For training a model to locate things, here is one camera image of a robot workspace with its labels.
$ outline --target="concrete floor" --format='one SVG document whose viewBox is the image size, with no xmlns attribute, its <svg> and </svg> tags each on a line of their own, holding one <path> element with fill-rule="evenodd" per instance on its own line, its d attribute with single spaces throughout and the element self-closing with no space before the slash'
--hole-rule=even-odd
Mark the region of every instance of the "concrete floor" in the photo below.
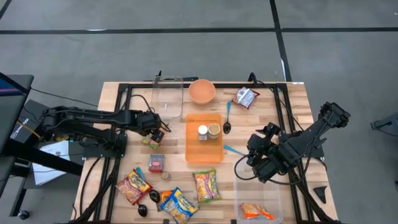
<svg viewBox="0 0 398 224">
<path fill-rule="evenodd" d="M 277 8 L 282 27 L 398 27 L 394 0 L 278 0 Z M 273 27 L 273 20 L 268 1 L 260 0 L 12 0 L 0 20 L 0 29 L 11 30 L 173 27 Z M 324 145 L 340 220 L 396 223 L 398 139 L 371 131 L 369 123 L 398 111 L 398 33 L 283 36 L 292 79 L 305 82 L 314 117 L 326 101 L 352 115 L 347 128 L 327 133 Z M 159 70 L 209 80 L 245 80 L 249 72 L 284 80 L 274 33 L 0 35 L 0 68 L 33 74 L 35 88 L 91 103 L 105 81 L 148 80 Z M 30 97 L 49 106 L 84 106 L 40 93 Z M 8 217 L 20 181 L 9 180 L 0 223 L 24 223 Z M 67 221 L 78 182 L 66 175 L 28 190 L 26 222 Z"/>
</svg>

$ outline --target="clear plastic container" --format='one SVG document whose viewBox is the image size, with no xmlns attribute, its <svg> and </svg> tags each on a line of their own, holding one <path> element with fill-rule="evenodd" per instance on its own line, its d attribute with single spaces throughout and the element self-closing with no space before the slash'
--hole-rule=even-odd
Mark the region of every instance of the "clear plastic container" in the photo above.
<svg viewBox="0 0 398 224">
<path fill-rule="evenodd" d="M 183 80 L 181 77 L 155 77 L 150 106 L 160 118 L 173 119 L 181 116 Z"/>
<path fill-rule="evenodd" d="M 236 172 L 240 177 L 252 177 L 253 171 L 246 164 L 247 159 L 243 159 L 237 166 Z M 235 217 L 237 223 L 243 224 L 277 224 L 283 219 L 282 205 L 280 203 L 279 185 L 272 182 L 261 183 L 257 178 L 252 180 L 235 180 Z M 245 219 L 243 209 L 239 206 L 242 203 L 255 203 L 266 208 L 273 220 L 259 215 L 256 218 Z"/>
</svg>

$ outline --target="candy package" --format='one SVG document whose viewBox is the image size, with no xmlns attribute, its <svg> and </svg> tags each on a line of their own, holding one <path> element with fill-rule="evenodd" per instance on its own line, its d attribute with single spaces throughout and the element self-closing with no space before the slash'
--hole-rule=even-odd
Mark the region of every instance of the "candy package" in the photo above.
<svg viewBox="0 0 398 224">
<path fill-rule="evenodd" d="M 135 169 L 116 187 L 132 205 L 139 202 L 152 189 L 151 185 L 140 178 Z"/>
<path fill-rule="evenodd" d="M 166 190 L 166 191 L 163 191 L 160 193 L 160 201 L 158 203 L 156 203 L 156 208 L 157 208 L 158 212 L 162 211 L 162 209 L 160 208 L 160 205 L 162 205 L 163 202 L 165 202 L 172 193 L 173 193 L 172 190 Z"/>
<path fill-rule="evenodd" d="M 218 193 L 217 188 L 216 170 L 194 172 L 193 176 L 197 184 L 199 203 L 221 199 L 221 195 Z"/>
<path fill-rule="evenodd" d="M 249 88 L 242 87 L 237 94 L 232 99 L 232 102 L 237 103 L 239 105 L 244 106 L 246 109 L 249 109 L 250 104 L 259 96 L 260 93 L 253 91 Z"/>
<path fill-rule="evenodd" d="M 256 218 L 259 215 L 263 215 L 267 217 L 269 220 L 274 219 L 274 217 L 270 213 L 268 213 L 266 208 L 264 208 L 263 206 L 256 205 L 253 203 L 242 203 L 239 207 L 243 209 L 244 217 L 246 219 Z"/>
<path fill-rule="evenodd" d="M 160 205 L 160 208 L 174 217 L 177 224 L 186 223 L 189 218 L 199 209 L 190 202 L 181 190 L 176 187 L 171 195 Z"/>
</svg>

